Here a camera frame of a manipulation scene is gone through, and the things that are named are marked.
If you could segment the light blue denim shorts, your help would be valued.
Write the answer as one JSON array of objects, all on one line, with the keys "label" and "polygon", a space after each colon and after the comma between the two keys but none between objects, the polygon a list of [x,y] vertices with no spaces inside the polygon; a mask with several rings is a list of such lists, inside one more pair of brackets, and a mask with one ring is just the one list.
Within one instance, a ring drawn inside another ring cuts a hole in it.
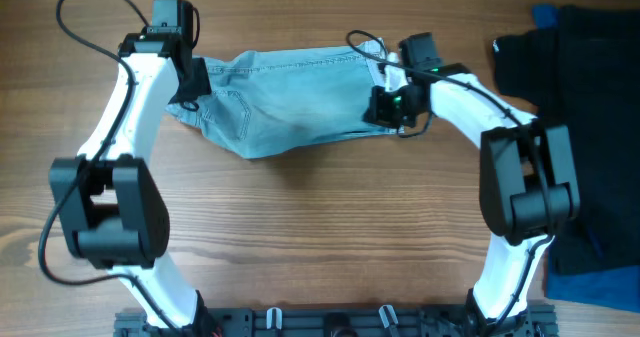
[{"label": "light blue denim shorts", "polygon": [[374,41],[348,46],[271,52],[246,51],[231,61],[206,58],[211,85],[193,106],[167,112],[214,144],[244,159],[296,147],[389,135],[364,122],[373,87],[382,84],[368,54]]}]

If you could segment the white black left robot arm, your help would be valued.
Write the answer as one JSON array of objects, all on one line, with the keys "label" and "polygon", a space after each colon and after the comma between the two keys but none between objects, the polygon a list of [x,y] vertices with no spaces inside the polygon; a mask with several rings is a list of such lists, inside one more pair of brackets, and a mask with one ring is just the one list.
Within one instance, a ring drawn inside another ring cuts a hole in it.
[{"label": "white black left robot arm", "polygon": [[142,306],[138,326],[152,336],[216,336],[214,317],[200,293],[167,252],[169,213],[148,168],[166,105],[193,86],[199,15],[186,0],[154,0],[152,18],[131,33],[112,58],[118,78],[105,111],[73,158],[57,158],[49,171],[55,206],[45,222],[38,263],[59,221],[69,252],[120,280]]}]

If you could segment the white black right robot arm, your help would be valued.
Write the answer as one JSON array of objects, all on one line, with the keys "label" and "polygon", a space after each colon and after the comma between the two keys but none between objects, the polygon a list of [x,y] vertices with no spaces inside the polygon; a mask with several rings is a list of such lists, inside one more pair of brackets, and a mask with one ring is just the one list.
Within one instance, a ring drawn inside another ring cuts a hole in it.
[{"label": "white black right robot arm", "polygon": [[514,326],[542,255],[579,211],[567,127],[513,107],[464,65],[443,64],[429,33],[403,40],[396,53],[361,54],[383,78],[372,89],[366,122],[412,138],[419,116],[440,118],[479,149],[479,203],[491,237],[468,305],[486,333]]}]

